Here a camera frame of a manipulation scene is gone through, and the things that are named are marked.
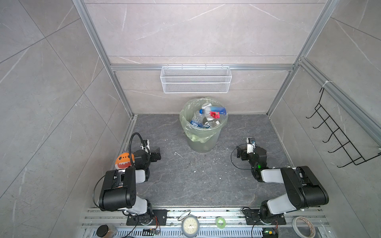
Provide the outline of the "bottle green white blue label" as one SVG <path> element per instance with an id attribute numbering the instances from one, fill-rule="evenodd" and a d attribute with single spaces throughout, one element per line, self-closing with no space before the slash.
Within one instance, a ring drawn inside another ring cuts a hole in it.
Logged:
<path id="1" fill-rule="evenodd" d="M 213 119 L 213 120 L 206 120 L 205 126 L 209 128 L 216 128 L 221 125 L 221 122 L 219 119 Z"/>

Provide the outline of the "Fiji bottle red flower label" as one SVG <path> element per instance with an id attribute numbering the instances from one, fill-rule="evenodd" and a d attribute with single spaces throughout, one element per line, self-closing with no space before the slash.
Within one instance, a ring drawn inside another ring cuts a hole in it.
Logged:
<path id="1" fill-rule="evenodd" d="M 227 111 L 224 107 L 217 106 L 212 106 L 210 112 L 203 112 L 202 109 L 200 109 L 200 112 L 204 114 L 207 120 L 220 119 L 222 116 L 227 115 Z"/>

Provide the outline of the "bottle dark blue label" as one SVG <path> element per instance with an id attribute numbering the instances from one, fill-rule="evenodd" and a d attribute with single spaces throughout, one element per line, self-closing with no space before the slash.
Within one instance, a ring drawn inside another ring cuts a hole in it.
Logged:
<path id="1" fill-rule="evenodd" d="M 190 121 L 191 125 L 198 127 L 198 128 L 205 128 L 205 125 L 203 123 L 205 119 L 205 116 L 203 113 L 200 112 L 200 110 L 195 111 L 193 114 L 193 117 Z"/>

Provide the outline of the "large bottle white yellow label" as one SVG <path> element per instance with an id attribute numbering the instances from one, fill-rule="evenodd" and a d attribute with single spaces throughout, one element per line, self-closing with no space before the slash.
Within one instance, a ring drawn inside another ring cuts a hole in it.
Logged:
<path id="1" fill-rule="evenodd" d="M 203 110 L 203 112 L 210 112 L 211 107 L 212 107 L 211 103 L 205 103 L 201 106 L 201 109 Z"/>

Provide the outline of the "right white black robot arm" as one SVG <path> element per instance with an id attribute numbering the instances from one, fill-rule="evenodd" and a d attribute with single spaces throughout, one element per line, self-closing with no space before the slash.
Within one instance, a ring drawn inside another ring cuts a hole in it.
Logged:
<path id="1" fill-rule="evenodd" d="M 236 146 L 233 151 L 237 152 L 237 158 L 249 162 L 249 171 L 258 182 L 283 184 L 286 190 L 277 198 L 263 201 L 258 215 L 248 217 L 264 224 L 283 223 L 285 213 L 329 203 L 328 193 L 309 167 L 270 168 L 267 166 L 267 151 L 252 143 Z"/>

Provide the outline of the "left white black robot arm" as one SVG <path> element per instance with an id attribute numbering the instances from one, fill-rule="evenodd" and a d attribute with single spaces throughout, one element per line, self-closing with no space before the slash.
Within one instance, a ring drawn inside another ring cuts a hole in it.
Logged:
<path id="1" fill-rule="evenodd" d="M 128 152 L 121 154 L 116 159 L 116 169 L 106 172 L 99 199 L 94 204 L 102 211 L 126 211 L 151 219 L 151 204 L 137 196 L 137 184 L 148 181 L 150 164 L 160 159 L 159 148 L 153 152 L 143 149 L 132 155 Z"/>

